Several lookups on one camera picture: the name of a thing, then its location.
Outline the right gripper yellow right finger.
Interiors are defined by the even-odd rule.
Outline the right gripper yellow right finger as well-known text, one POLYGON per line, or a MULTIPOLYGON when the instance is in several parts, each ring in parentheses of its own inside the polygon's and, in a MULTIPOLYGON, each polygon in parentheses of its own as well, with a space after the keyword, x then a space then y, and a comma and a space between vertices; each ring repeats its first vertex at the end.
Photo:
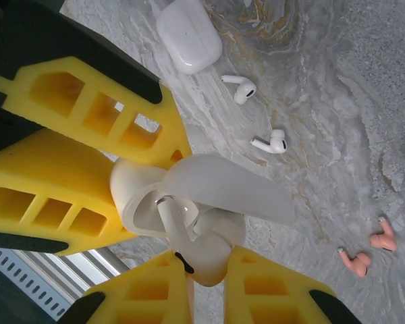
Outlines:
POLYGON ((334 291, 241 246, 224 280, 224 324, 358 324, 334 291))

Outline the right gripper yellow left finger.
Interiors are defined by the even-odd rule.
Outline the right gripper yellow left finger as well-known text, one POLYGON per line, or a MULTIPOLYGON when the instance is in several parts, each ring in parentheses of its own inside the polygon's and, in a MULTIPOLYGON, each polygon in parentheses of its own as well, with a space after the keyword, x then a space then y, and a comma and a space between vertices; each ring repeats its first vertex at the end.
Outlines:
POLYGON ((167 250, 92 287, 71 305, 70 324, 193 324, 184 264, 167 250))

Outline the white wireless earbud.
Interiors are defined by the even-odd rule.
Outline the white wireless earbud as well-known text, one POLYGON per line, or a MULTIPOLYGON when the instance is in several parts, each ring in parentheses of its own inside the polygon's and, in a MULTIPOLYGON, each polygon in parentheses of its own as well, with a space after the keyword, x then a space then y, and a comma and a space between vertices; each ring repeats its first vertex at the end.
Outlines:
POLYGON ((234 101, 239 105, 245 104, 257 91, 256 84, 243 76, 222 75, 221 81, 238 85, 234 94, 234 101))
POLYGON ((283 154, 287 151, 286 135, 283 130, 272 130, 269 142, 253 138, 250 144, 270 154, 283 154))
POLYGON ((183 263, 185 272, 206 287, 223 281, 232 252, 227 240, 212 231, 191 240, 176 201, 171 196, 160 198, 157 209, 174 255, 183 263))

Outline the white earbud charging case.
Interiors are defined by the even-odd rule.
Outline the white earbud charging case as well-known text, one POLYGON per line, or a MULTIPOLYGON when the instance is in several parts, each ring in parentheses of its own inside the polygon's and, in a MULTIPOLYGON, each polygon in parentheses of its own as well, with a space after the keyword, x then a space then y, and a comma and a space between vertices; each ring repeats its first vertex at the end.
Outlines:
POLYGON ((191 155, 169 170, 118 159, 111 195, 124 227, 143 236, 167 234, 157 209, 174 198, 191 240, 212 231, 232 247, 246 234, 244 218, 294 222, 294 204, 281 185, 217 155, 191 155))
POLYGON ((183 74, 199 73, 221 57, 221 38, 200 0, 174 0, 160 13, 156 27, 183 74))

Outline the pink wireless earbud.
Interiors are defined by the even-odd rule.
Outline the pink wireless earbud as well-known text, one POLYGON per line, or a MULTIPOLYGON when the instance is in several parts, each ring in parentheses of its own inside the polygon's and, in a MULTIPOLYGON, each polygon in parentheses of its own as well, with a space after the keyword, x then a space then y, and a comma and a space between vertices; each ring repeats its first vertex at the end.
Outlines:
POLYGON ((369 242, 374 248, 382 248, 384 250, 395 252, 398 249, 395 233, 385 217, 379 217, 378 221, 383 232, 381 234, 373 234, 369 237, 369 242))
POLYGON ((371 258, 363 252, 356 255, 355 258, 351 259, 346 251, 340 247, 338 248, 338 254, 343 262, 343 264, 358 277, 365 277, 367 275, 368 268, 371 264, 371 258))

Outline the wide slotted aluminium beam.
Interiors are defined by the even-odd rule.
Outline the wide slotted aluminium beam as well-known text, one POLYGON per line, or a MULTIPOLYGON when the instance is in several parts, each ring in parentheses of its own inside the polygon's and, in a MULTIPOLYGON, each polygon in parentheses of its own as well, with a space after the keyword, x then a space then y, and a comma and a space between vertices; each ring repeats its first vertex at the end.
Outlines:
POLYGON ((121 275, 129 269, 108 248, 68 256, 7 250, 15 252, 70 303, 81 297, 89 288, 121 275))

